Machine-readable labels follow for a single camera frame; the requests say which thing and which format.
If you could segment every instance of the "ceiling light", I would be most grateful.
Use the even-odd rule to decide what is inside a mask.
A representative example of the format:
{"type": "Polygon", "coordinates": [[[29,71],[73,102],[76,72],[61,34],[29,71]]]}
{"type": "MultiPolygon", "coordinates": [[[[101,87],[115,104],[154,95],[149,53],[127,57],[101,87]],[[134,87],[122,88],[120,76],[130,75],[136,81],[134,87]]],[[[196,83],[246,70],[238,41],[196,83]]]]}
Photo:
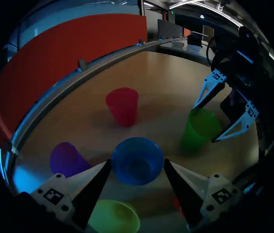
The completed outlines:
{"type": "Polygon", "coordinates": [[[147,5],[147,6],[149,6],[149,7],[153,7],[153,5],[151,5],[151,4],[147,3],[147,2],[143,2],[143,4],[144,4],[144,5],[147,5]]]}
{"type": "Polygon", "coordinates": [[[200,1],[202,1],[202,0],[187,0],[187,1],[183,1],[183,2],[178,2],[178,3],[170,6],[169,10],[179,7],[179,6],[182,6],[182,5],[185,5],[185,4],[189,4],[189,3],[193,3],[193,2],[200,2],[200,1]]]}
{"type": "Polygon", "coordinates": [[[200,3],[200,2],[192,2],[192,4],[193,4],[193,5],[200,6],[200,7],[207,8],[208,10],[211,10],[211,11],[213,11],[213,12],[215,12],[215,13],[218,13],[219,15],[221,15],[221,16],[223,16],[224,18],[226,18],[227,20],[231,21],[232,23],[234,23],[234,24],[235,24],[236,26],[238,26],[238,27],[242,27],[242,26],[243,26],[241,23],[237,22],[237,21],[234,20],[232,17],[226,15],[225,13],[223,13],[223,12],[221,12],[221,11],[215,9],[215,8],[209,7],[209,6],[207,6],[207,5],[205,5],[205,4],[202,4],[202,3],[200,3]]]}

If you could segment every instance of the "red cup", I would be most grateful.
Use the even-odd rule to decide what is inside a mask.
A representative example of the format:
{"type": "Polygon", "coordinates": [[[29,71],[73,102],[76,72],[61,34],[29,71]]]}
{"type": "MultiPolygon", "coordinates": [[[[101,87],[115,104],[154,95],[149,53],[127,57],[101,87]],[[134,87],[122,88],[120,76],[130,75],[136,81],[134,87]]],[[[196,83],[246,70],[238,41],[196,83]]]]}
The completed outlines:
{"type": "Polygon", "coordinates": [[[128,87],[113,90],[106,96],[105,103],[120,126],[130,127],[136,122],[138,97],[138,92],[128,87]]]}

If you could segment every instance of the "black cable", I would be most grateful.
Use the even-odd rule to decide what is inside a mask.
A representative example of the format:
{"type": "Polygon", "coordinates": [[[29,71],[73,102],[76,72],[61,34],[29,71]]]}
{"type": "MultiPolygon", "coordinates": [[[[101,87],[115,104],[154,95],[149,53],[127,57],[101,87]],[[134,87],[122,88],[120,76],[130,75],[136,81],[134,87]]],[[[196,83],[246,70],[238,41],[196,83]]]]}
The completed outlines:
{"type": "Polygon", "coordinates": [[[211,62],[210,62],[210,60],[209,60],[208,52],[209,52],[210,44],[211,44],[211,42],[212,42],[214,39],[215,39],[215,36],[213,36],[213,37],[209,40],[208,45],[207,45],[207,49],[206,49],[206,57],[207,57],[207,61],[208,61],[208,63],[209,63],[210,66],[211,66],[211,62]]]}
{"type": "Polygon", "coordinates": [[[13,46],[13,47],[17,48],[17,46],[16,46],[16,45],[14,45],[14,44],[13,44],[13,43],[11,43],[11,42],[8,42],[8,44],[10,44],[11,46],[13,46]]]}

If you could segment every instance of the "desk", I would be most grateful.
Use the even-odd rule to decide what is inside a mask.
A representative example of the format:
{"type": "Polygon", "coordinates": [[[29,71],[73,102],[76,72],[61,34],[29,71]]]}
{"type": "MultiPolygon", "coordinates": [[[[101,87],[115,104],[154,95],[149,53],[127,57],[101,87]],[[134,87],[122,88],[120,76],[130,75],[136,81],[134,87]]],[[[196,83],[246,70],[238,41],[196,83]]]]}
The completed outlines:
{"type": "MultiPolygon", "coordinates": [[[[49,157],[60,142],[71,142],[92,165],[111,157],[112,150],[129,137],[156,142],[165,158],[204,176],[221,173],[232,180],[258,158],[256,128],[246,134],[209,143],[196,154],[183,153],[179,143],[187,117],[210,68],[183,58],[155,52],[140,52],[82,84],[46,115],[33,130],[15,167],[18,191],[30,191],[52,172],[49,157]],[[139,93],[138,120],[131,128],[117,126],[105,96],[119,87],[139,93]]],[[[222,124],[229,120],[220,102],[230,93],[226,87],[205,108],[222,124]]],[[[187,232],[186,221],[173,206],[173,191],[164,173],[152,183],[134,187],[111,172],[101,199],[132,204],[140,219],[139,232],[187,232]]]]}
{"type": "MultiPolygon", "coordinates": [[[[162,44],[160,45],[160,47],[163,49],[170,49],[178,52],[183,52],[189,55],[194,55],[199,58],[207,59],[207,56],[206,56],[207,46],[202,45],[202,48],[201,48],[197,45],[188,45],[186,40],[179,40],[178,42],[184,43],[184,46],[182,48],[177,48],[173,46],[172,42],[170,42],[170,43],[162,44]]],[[[208,51],[208,56],[209,56],[209,60],[212,62],[212,59],[214,58],[215,54],[213,53],[211,49],[209,49],[208,51]]]]}

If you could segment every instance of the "screw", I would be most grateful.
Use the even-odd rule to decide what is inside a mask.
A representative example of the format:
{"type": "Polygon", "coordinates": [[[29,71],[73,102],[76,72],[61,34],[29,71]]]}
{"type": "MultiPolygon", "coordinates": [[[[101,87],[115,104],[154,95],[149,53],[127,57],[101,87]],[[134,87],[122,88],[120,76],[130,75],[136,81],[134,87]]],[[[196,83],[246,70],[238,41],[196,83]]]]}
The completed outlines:
{"type": "Polygon", "coordinates": [[[68,210],[69,210],[69,207],[67,207],[66,205],[63,205],[63,206],[61,207],[61,210],[62,210],[62,211],[68,211],[68,210]]]}
{"type": "Polygon", "coordinates": [[[208,205],[207,207],[206,207],[206,210],[207,211],[213,211],[215,208],[214,208],[214,206],[213,205],[208,205]]]}

